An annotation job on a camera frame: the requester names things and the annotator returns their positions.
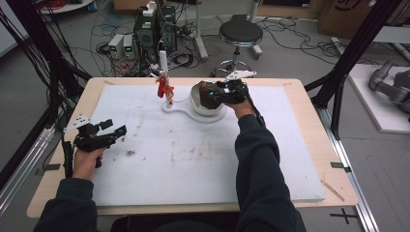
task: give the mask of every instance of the white bowl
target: white bowl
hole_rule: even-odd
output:
[[[190,103],[192,105],[193,110],[197,112],[198,114],[205,115],[205,116],[212,116],[220,112],[225,105],[223,103],[218,106],[216,109],[210,109],[201,104],[201,100],[199,97],[199,88],[202,86],[203,82],[206,82],[207,84],[215,84],[213,81],[209,80],[201,80],[199,83],[195,84],[192,86],[190,89]]]

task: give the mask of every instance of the brown box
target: brown box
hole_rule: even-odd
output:
[[[368,1],[326,1],[317,21],[318,32],[323,35],[352,39],[370,10]]]
[[[136,10],[147,6],[149,0],[114,0],[115,10]]]

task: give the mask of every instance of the hand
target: hand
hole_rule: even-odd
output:
[[[74,155],[73,178],[93,180],[96,160],[103,158],[105,148],[100,148],[92,152],[77,150]]]
[[[227,106],[235,110],[235,115],[238,118],[238,120],[245,115],[255,114],[248,100],[245,100],[244,102],[237,104],[227,104]]]

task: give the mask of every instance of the electronic equipment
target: electronic equipment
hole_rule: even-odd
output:
[[[108,44],[112,58],[120,59],[124,55],[124,35],[117,34]]]
[[[158,19],[161,29],[162,49],[171,53],[177,50],[175,7],[163,6],[160,10]]]
[[[124,36],[124,52],[127,59],[134,59],[136,57],[135,42],[133,41],[133,35]]]
[[[143,69],[144,66],[149,66],[149,64],[159,62],[158,44],[160,27],[157,15],[158,10],[153,12],[153,16],[139,15],[133,27],[140,58],[140,69]]]

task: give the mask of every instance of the white board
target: white board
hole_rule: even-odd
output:
[[[156,86],[106,86],[92,116],[94,124],[112,119],[126,125],[124,139],[106,150],[94,178],[99,206],[173,205],[237,202],[239,133],[233,110],[213,124],[184,113],[165,113]],[[276,136],[280,166],[294,201],[324,199],[304,139],[283,88],[250,87],[250,94]],[[175,101],[189,96],[176,86]]]
[[[379,68],[380,66],[356,65],[349,78],[380,131],[410,133],[410,115],[401,111],[386,95],[368,88],[371,75]],[[407,70],[409,68],[392,67],[384,82],[393,85],[395,75]]]

